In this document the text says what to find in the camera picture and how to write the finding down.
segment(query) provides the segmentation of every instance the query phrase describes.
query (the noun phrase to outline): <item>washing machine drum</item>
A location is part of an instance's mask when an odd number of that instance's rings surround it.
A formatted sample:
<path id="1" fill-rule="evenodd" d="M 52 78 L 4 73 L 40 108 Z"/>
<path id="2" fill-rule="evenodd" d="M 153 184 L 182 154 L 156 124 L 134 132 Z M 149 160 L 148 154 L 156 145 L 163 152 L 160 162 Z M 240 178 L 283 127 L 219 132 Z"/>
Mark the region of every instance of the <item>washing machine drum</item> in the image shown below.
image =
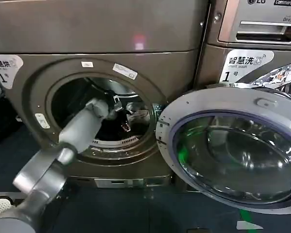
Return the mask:
<path id="1" fill-rule="evenodd" d="M 291 97 L 231 87 L 194 91 L 162 112 L 156 138 L 174 172 L 209 197 L 291 213 Z"/>
<path id="2" fill-rule="evenodd" d="M 65 127 L 92 98 L 105 101 L 112 111 L 102 122 L 92 146 L 122 148 L 138 141 L 147 132 L 150 114 L 142 99 L 126 86 L 103 78 L 76 79 L 61 86 L 51 104 L 56 123 Z"/>

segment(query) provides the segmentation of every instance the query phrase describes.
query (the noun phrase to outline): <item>stacked dryer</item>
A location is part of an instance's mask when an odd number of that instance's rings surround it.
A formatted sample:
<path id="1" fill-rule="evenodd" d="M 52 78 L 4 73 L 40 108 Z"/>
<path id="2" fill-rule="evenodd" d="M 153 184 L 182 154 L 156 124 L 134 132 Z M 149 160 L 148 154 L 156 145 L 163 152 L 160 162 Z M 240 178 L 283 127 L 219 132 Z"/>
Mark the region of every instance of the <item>stacked dryer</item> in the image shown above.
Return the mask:
<path id="1" fill-rule="evenodd" d="M 43 148 L 88 100 L 114 109 L 68 168 L 72 178 L 98 187 L 168 184 L 156 119 L 193 82 L 207 4 L 0 1 L 0 82 Z"/>

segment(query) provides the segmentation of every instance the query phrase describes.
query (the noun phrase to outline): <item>door glass window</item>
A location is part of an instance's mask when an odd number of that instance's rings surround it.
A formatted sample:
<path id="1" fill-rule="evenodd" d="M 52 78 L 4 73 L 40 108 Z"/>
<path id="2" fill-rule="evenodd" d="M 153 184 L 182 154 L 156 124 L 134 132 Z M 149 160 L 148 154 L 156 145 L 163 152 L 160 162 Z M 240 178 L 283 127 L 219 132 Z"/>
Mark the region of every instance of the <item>door glass window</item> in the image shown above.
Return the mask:
<path id="1" fill-rule="evenodd" d="M 291 140 L 260 120 L 217 114 L 181 126 L 175 151 L 186 173 L 210 192 L 244 203 L 291 196 Z"/>

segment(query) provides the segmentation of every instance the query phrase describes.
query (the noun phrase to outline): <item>lg logo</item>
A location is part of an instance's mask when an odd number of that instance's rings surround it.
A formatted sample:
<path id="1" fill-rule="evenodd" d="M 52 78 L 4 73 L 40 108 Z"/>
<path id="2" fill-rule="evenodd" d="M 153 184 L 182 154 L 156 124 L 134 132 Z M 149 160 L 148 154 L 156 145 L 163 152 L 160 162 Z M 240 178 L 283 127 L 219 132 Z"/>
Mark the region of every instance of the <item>lg logo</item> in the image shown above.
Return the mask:
<path id="1" fill-rule="evenodd" d="M 254 4 L 254 3 L 261 3 L 261 4 L 264 4 L 266 2 L 266 0 L 248 0 L 248 3 L 250 5 Z"/>

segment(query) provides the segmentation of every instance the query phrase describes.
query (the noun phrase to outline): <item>green light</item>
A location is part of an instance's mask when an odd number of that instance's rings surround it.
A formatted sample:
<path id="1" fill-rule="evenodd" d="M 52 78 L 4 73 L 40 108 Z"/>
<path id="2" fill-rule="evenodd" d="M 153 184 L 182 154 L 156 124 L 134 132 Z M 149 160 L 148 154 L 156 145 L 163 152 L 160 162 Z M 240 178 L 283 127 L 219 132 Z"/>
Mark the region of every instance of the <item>green light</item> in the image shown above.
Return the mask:
<path id="1" fill-rule="evenodd" d="M 184 164 L 188 160 L 188 149 L 185 146 L 182 146 L 178 151 L 178 158 L 180 163 Z"/>

